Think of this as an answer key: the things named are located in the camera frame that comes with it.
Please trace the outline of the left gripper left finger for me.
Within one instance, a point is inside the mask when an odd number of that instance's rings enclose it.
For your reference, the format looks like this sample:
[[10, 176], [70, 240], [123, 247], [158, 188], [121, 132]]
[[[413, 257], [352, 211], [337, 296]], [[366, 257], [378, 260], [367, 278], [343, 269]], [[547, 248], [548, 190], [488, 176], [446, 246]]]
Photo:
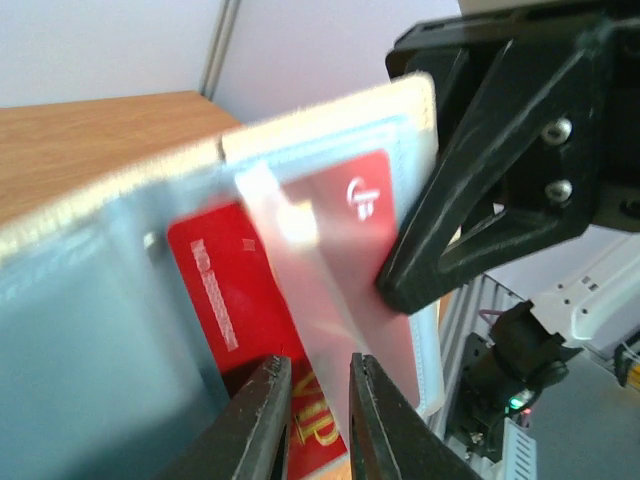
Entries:
[[266, 357], [214, 423], [156, 477], [285, 479], [291, 401], [291, 360]]

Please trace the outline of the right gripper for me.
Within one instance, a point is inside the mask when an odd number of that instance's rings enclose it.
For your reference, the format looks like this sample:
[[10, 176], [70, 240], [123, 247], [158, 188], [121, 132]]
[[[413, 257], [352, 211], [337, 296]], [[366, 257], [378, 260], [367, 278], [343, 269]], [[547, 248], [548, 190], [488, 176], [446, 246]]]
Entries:
[[419, 24], [386, 59], [429, 73], [440, 152], [376, 281], [413, 314], [481, 273], [639, 229], [639, 13], [514, 9]]

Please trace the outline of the red logo card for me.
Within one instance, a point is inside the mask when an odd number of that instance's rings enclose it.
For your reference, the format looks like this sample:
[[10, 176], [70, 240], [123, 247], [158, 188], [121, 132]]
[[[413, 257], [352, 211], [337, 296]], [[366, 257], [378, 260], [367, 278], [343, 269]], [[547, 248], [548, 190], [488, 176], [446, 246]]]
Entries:
[[388, 154], [374, 150], [286, 183], [260, 162], [236, 185], [330, 405], [348, 402], [355, 352], [374, 355], [417, 404], [408, 319], [374, 286], [396, 234]]

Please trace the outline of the beige card holder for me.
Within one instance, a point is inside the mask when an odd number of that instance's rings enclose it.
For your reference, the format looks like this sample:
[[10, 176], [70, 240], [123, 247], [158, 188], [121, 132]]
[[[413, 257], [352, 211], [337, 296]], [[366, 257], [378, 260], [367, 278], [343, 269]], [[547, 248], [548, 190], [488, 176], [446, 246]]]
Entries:
[[5, 479], [286, 479], [345, 455], [354, 353], [424, 421], [436, 308], [375, 281], [433, 171], [413, 73], [108, 175], [1, 230]]

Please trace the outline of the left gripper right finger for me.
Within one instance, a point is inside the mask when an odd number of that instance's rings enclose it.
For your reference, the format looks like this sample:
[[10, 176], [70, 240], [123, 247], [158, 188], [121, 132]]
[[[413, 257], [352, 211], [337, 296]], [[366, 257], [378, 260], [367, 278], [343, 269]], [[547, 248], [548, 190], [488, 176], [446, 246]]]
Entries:
[[427, 427], [377, 359], [350, 364], [349, 450], [354, 479], [477, 479]]

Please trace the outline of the red VIP card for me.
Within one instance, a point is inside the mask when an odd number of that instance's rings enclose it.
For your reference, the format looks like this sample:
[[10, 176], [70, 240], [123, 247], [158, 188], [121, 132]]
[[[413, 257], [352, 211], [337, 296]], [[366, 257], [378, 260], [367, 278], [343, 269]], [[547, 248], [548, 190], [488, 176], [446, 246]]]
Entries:
[[346, 452], [265, 248], [237, 203], [174, 221], [168, 243], [230, 395], [268, 355], [292, 363], [288, 476], [318, 474]]

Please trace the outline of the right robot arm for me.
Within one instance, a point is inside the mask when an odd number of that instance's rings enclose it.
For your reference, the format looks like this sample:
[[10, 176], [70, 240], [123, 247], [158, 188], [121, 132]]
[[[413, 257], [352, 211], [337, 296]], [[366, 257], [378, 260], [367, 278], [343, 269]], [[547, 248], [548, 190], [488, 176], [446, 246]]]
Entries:
[[432, 428], [500, 461], [507, 422], [639, 291], [639, 5], [556, 1], [419, 23], [385, 63], [394, 80], [431, 75], [439, 140], [377, 277], [391, 308], [416, 313], [592, 225], [626, 234], [486, 337], [447, 328], [453, 391]]

